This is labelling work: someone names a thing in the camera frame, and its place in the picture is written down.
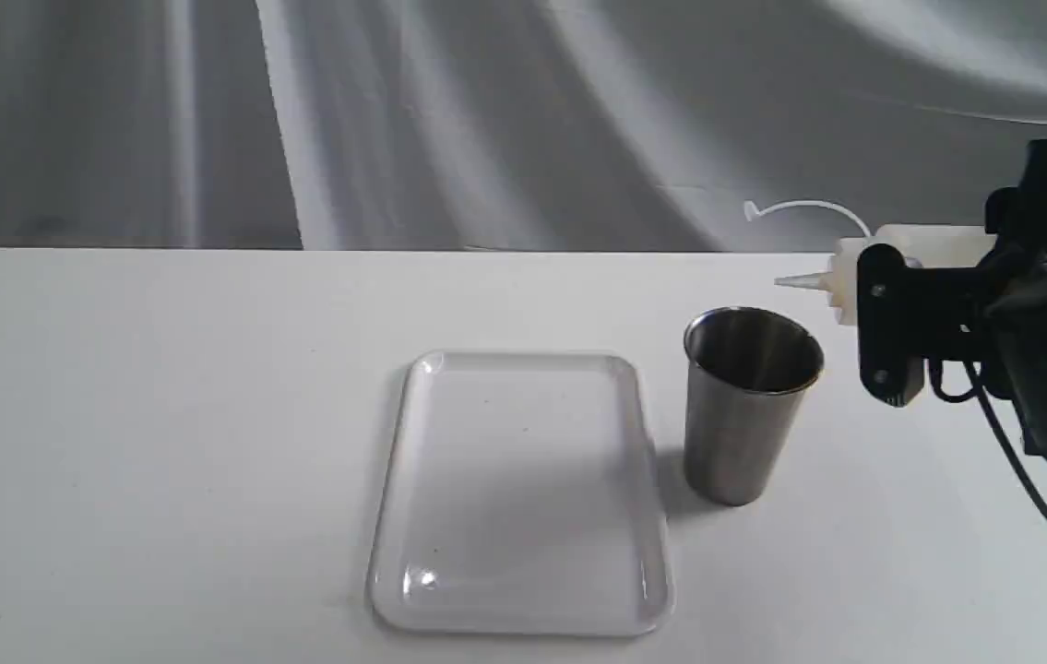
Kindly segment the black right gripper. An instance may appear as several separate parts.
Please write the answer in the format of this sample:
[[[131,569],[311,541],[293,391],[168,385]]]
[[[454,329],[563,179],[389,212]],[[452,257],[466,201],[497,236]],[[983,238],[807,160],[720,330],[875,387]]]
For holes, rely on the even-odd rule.
[[[1019,182],[984,206],[994,235],[982,267],[998,279],[982,308],[984,327],[1009,383],[1026,453],[1047,461],[1047,138],[1028,146]],[[911,267],[885,243],[856,264],[859,370],[863,386],[893,408],[925,389],[928,362],[981,362],[975,332],[983,290],[976,267]]]

